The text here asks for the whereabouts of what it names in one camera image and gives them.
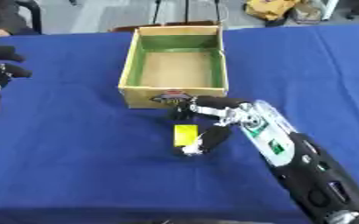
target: box label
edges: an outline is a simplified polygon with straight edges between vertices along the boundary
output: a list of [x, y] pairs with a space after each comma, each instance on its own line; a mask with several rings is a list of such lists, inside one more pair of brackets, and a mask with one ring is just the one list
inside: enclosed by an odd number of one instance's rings
[[175, 106], [179, 102], [192, 98], [182, 90], [166, 90], [163, 94], [155, 95], [151, 98], [153, 102], [163, 103], [168, 106]]

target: silver metal part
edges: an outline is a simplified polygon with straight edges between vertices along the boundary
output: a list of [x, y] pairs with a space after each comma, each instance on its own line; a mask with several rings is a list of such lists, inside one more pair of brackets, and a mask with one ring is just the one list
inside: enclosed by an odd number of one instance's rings
[[302, 156], [302, 162], [304, 162], [304, 164], [309, 164], [311, 161], [312, 159], [308, 155]]
[[326, 218], [328, 224], [349, 224], [359, 216], [358, 212], [342, 210]]

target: table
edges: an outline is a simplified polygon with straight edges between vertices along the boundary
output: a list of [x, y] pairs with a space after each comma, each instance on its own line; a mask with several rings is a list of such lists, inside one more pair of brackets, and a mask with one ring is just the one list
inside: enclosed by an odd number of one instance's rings
[[[238, 129], [205, 157], [178, 158], [164, 110], [126, 108], [116, 84], [130, 36], [0, 38], [34, 72], [3, 91], [0, 223], [308, 223]], [[359, 183], [359, 25], [226, 31], [224, 42], [229, 96], [277, 107]]]

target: yellow bag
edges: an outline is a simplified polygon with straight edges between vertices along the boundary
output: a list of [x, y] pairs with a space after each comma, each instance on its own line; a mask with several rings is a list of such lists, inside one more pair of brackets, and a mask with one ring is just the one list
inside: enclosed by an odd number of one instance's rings
[[249, 0], [246, 3], [246, 13], [272, 21], [283, 17], [299, 2], [300, 0]]

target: cardboard box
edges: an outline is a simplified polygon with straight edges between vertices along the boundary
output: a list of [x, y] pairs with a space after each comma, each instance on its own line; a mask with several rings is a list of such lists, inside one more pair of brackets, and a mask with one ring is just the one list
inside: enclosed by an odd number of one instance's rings
[[219, 26], [142, 27], [135, 31], [118, 84], [130, 108], [165, 108], [194, 95], [228, 91]]

